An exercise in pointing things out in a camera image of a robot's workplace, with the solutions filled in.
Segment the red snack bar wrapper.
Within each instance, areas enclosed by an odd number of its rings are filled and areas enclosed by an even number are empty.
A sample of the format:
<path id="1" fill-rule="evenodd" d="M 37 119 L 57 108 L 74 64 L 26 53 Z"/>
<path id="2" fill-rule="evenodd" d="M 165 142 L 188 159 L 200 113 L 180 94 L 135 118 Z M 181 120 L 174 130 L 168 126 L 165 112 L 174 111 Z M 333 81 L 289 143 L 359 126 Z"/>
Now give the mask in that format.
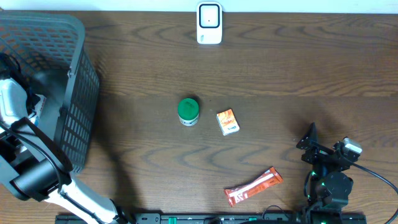
<path id="1" fill-rule="evenodd" d="M 274 167 L 270 167 L 254 181 L 233 189 L 224 189 L 224 194 L 228 199 L 230 207 L 234 207 L 237 203 L 242 202 L 273 185 L 283 183 L 282 176 Z"/>

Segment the orange tissue pack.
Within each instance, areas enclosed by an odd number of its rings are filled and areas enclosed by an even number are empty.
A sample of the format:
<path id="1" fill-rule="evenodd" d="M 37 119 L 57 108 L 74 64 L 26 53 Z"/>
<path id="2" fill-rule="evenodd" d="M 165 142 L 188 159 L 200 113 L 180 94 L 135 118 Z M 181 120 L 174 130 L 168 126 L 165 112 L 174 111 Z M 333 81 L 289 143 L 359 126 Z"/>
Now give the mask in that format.
<path id="1" fill-rule="evenodd" d="M 224 136 L 236 133 L 240 130 L 239 124 L 232 109 L 218 113 L 216 118 Z"/>

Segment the green lid jar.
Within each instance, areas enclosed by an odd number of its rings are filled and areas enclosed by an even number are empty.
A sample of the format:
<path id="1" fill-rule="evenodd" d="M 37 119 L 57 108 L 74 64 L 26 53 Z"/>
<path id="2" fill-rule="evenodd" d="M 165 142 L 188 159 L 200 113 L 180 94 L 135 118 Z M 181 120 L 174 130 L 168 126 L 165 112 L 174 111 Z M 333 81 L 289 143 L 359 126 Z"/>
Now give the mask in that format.
<path id="1" fill-rule="evenodd" d="M 185 98 L 177 108 L 180 122 L 185 126 L 193 126 L 198 122 L 200 109 L 198 103 L 192 98 Z"/>

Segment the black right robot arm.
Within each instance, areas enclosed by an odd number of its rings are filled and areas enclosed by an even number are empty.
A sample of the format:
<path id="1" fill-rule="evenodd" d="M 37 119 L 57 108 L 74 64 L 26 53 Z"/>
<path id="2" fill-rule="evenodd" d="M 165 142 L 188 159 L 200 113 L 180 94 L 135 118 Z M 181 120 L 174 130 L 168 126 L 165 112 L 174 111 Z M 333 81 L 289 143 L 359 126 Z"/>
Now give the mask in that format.
<path id="1" fill-rule="evenodd" d="M 343 172 L 356 162 L 361 146 L 350 138 L 336 142 L 332 148 L 318 142 L 315 123 L 297 143 L 304 153 L 301 160 L 311 164 L 312 170 L 304 183 L 308 206 L 297 214 L 301 223 L 342 223 L 342 208 L 348 204 L 353 180 Z"/>

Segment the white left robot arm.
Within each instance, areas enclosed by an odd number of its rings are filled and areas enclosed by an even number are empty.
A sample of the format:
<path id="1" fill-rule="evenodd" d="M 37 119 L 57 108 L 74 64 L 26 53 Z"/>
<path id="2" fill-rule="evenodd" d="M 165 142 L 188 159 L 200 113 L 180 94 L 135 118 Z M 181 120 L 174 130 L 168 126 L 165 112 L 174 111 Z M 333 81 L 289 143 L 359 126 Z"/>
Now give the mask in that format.
<path id="1" fill-rule="evenodd" d="M 73 175 L 66 154 L 39 129 L 45 101 L 16 58 L 1 54 L 1 184 L 20 200 L 59 205 L 86 223 L 132 223 L 111 199 Z"/>

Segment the white green medicine box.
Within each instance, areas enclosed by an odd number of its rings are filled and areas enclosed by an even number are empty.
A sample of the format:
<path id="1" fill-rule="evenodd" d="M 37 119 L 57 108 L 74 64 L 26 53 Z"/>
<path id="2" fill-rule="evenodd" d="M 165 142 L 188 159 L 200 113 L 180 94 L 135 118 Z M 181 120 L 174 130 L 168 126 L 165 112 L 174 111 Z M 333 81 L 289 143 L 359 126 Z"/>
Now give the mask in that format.
<path id="1" fill-rule="evenodd" d="M 40 98 L 39 102 L 35 105 L 35 108 L 33 110 L 32 116 L 30 117 L 30 121 L 33 122 L 35 126 L 39 125 L 40 122 L 40 117 L 44 109 L 44 105 L 46 102 L 46 97 L 44 95 L 38 95 Z"/>

